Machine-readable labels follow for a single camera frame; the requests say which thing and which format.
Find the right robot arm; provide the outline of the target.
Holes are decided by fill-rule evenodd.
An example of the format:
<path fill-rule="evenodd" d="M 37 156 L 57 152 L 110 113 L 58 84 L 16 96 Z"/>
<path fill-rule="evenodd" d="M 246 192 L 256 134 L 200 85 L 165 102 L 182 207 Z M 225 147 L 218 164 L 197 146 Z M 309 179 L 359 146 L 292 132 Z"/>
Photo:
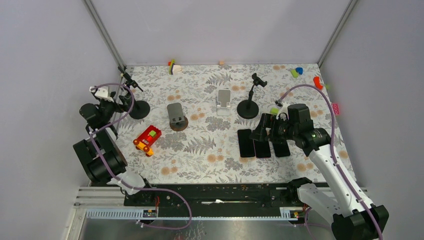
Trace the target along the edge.
<path fill-rule="evenodd" d="M 383 238 L 389 218 L 384 205 L 374 202 L 358 186 L 336 152 L 333 139 L 323 128 L 316 128 L 309 108 L 292 104 L 279 114 L 264 113 L 250 138 L 258 142 L 287 144 L 293 141 L 323 175 L 334 197 L 321 192 L 308 178 L 289 182 L 287 201 L 293 206 L 306 204 L 325 219 L 337 240 Z"/>

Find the teal phone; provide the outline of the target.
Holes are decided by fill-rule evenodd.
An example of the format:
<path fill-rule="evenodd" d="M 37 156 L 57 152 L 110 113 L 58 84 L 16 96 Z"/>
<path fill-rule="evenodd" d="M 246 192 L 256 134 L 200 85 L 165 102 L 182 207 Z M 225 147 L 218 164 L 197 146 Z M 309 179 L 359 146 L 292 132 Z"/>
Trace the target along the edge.
<path fill-rule="evenodd" d="M 291 155 L 290 148 L 287 141 L 273 142 L 272 143 L 274 155 L 277 158 L 289 157 Z"/>

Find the purple-edged black phone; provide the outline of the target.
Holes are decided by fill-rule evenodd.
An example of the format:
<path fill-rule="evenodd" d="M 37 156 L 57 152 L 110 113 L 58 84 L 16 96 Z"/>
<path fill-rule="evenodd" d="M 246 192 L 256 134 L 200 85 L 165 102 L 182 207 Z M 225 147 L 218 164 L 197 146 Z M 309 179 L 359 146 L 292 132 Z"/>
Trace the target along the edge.
<path fill-rule="evenodd" d="M 253 141 L 255 157 L 258 159 L 270 158 L 271 149 L 268 141 Z"/>

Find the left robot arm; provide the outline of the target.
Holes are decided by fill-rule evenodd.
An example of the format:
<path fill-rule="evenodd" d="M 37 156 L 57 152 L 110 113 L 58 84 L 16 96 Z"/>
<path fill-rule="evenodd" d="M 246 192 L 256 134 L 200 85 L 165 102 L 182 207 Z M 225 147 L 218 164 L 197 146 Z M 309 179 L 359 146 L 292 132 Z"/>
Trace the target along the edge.
<path fill-rule="evenodd" d="M 121 112 L 117 103 L 107 100 L 84 104 L 79 114 L 87 122 L 85 130 L 88 138 L 72 147 L 93 184 L 119 186 L 123 193 L 136 194 L 136 199 L 148 206 L 155 200 L 154 190 L 147 187 L 141 175 L 128 169 L 128 163 L 116 145 L 118 133 L 111 124 L 111 118 Z"/>

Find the wooden-base grey phone stand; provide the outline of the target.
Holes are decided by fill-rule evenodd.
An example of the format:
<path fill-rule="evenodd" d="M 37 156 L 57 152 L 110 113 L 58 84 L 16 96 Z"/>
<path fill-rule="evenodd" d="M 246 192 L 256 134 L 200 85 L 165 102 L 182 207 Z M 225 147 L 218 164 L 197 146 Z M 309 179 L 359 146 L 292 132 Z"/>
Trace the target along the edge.
<path fill-rule="evenodd" d="M 181 132 L 188 127 L 189 121 L 184 115 L 182 105 L 179 102 L 167 105 L 169 127 L 175 132 Z"/>

